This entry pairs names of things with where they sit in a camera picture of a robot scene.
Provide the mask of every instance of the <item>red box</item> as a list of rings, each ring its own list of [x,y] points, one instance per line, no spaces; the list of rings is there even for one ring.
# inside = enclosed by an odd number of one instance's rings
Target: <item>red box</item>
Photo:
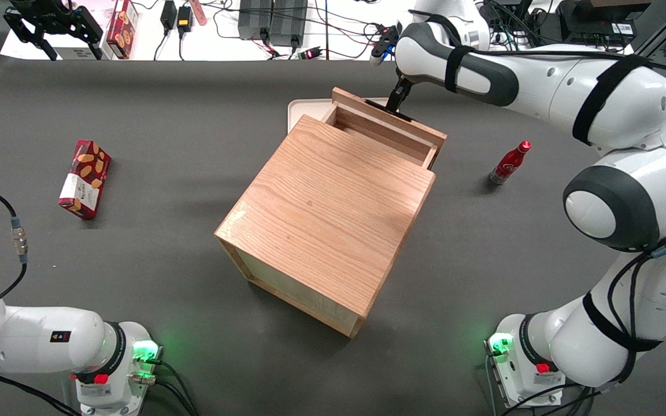
[[[112,158],[92,140],[79,140],[73,151],[71,171],[58,197],[58,205],[79,216],[93,220],[101,200],[106,171]]]
[[[135,27],[138,25],[138,12],[130,0],[118,0],[114,4],[112,22],[109,24],[106,42],[118,59],[130,57],[135,41]]]

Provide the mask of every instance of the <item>power adapter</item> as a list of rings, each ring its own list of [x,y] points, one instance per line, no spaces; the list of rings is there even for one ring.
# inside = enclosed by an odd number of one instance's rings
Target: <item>power adapter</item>
[[[182,6],[179,8],[179,15],[176,23],[176,28],[179,29],[179,39],[182,39],[186,32],[192,31],[193,19],[194,13],[192,13],[192,8],[190,6]]]
[[[164,11],[161,12],[161,24],[164,26],[164,36],[169,35],[171,29],[174,29],[176,21],[176,5],[174,0],[166,0]]]

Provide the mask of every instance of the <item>wooden box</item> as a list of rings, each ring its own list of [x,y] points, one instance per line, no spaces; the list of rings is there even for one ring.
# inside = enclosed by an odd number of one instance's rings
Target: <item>wooden box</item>
[[[214,235],[249,281],[354,337],[445,140],[334,89],[323,120],[299,119]]]

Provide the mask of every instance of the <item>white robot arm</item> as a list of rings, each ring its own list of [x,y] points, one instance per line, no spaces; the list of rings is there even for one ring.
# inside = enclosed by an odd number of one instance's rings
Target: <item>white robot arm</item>
[[[20,280],[27,241],[15,218]],[[94,311],[68,307],[5,306],[0,298],[0,375],[71,372],[83,414],[137,414],[153,381],[154,366],[143,360],[159,354],[148,331],[134,322],[107,322]]]
[[[463,3],[415,8],[454,21]],[[538,118],[601,155],[565,188],[565,212],[583,234],[623,253],[587,295],[510,315],[487,342],[507,405],[555,406],[566,377],[587,387],[622,381],[666,335],[666,255],[653,258],[666,254],[666,78],[636,56],[572,45],[486,53],[454,42],[462,38],[438,19],[401,28],[388,110],[412,85],[430,82]]]

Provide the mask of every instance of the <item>red aluminum bottle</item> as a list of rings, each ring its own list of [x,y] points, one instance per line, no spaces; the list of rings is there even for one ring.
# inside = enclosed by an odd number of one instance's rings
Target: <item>red aluminum bottle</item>
[[[508,177],[523,163],[523,156],[531,150],[531,142],[524,140],[518,148],[511,150],[502,157],[502,161],[490,173],[490,179],[498,185],[504,184]]]

